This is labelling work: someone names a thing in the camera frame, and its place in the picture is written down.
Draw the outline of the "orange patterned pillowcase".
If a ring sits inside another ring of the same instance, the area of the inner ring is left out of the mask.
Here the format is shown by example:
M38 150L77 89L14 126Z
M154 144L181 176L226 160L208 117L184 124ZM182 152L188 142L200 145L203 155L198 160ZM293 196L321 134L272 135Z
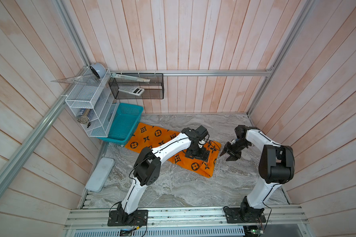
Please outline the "orange patterned pillowcase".
M175 138L178 134L178 131L168 130L140 122L125 147L131 151L140 153L144 147L152 149L161 146ZM187 158L185 157L185 151L175 154L173 157L169 158L168 161L206 178L211 178L220 153L221 144L209 139L207 141L208 142L204 145L206 150L210 152L207 162Z

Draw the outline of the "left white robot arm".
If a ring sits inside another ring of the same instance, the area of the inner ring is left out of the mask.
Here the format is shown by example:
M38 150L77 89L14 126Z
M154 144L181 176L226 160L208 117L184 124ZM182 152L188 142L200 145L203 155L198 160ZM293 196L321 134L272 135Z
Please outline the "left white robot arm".
M161 165L177 153L185 151L186 158L207 162L210 155L210 151L205 148L207 136L208 131L203 126L197 129L185 128L159 147L143 148L129 174L132 179L131 187L118 204L117 211L124 215L134 213L146 188L158 179Z

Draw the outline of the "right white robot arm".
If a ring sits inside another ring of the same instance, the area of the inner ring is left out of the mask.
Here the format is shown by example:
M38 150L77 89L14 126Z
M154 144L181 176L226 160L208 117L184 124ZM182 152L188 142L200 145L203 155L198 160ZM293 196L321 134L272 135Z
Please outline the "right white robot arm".
M273 141L257 127L238 125L234 131L236 139L225 144L221 156L228 154L226 161L231 162L239 160L242 150L250 146L261 151L260 178L241 204L242 210L260 211L266 207L265 201L273 192L294 177L293 149Z

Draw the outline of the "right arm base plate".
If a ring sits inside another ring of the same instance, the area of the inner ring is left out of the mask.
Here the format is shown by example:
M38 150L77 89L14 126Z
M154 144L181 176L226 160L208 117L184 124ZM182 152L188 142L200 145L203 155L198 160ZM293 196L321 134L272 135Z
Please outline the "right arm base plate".
M255 209L251 207L223 207L226 221L228 224L240 223L266 223L264 209Z

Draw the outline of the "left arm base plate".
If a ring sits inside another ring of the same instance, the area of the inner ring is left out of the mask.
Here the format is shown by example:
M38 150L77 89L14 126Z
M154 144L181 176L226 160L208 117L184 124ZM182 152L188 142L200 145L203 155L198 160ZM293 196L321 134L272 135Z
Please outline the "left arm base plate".
M132 214L127 214L124 211L112 210L109 213L107 226L137 226L142 227L147 225L148 211L136 210Z

